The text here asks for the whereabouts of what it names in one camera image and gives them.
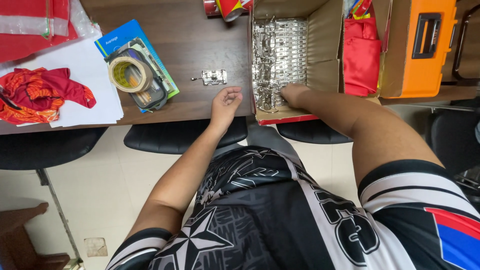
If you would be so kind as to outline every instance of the star graphic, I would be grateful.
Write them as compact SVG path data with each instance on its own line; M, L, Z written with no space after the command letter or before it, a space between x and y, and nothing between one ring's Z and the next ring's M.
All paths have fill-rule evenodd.
M174 257L175 269L191 270L200 252L233 247L228 240L208 230L216 207L200 216L191 225L185 225L175 240L167 244L156 256L157 258Z

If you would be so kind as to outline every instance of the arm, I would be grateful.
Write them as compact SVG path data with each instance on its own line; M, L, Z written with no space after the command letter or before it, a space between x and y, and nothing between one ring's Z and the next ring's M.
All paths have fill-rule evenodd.
M395 160L426 160L442 166L420 135L393 112L359 97L289 84L282 90L289 106L310 111L354 140L357 186L373 169Z
M176 234L183 215L200 185L218 142L227 132L242 100L240 87L222 89L212 102L207 129L158 180L127 238L147 228Z

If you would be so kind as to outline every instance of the hand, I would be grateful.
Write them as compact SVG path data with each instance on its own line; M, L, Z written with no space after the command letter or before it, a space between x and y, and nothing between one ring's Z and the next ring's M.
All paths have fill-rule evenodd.
M228 127L233 121L243 96L240 93L241 87L225 87L214 97L212 101L212 119L209 127L225 135Z
M310 88L302 84L287 84L281 94L290 107L300 108L299 96L305 91L310 91Z

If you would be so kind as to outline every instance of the chair leg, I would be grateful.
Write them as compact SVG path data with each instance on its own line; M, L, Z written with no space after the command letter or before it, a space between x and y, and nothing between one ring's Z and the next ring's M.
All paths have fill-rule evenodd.
M50 194L52 195L53 201L55 202L55 206L57 207L57 211L60 215L61 222L63 223L63 227L65 228L65 232L67 233L68 240L70 241L70 244L72 245L73 252L75 253L75 256L81 260L80 258L80 253L78 252L77 245L75 244L75 241L73 240L73 235L72 232L70 231L70 228L67 223L67 219L65 218L65 215L63 214L63 210L61 209L60 202L57 198L57 194L55 193L55 190L53 189L53 185L50 181L50 178L48 177L47 170L45 169L39 169L36 170L36 173L40 179L40 184L42 186L47 185L48 188L50 189Z

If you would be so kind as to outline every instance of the toolbox handle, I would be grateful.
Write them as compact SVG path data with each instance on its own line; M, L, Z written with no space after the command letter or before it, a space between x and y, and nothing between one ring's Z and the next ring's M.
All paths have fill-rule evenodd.
M433 58L437 51L441 24L442 15L440 13L419 14L412 59Z

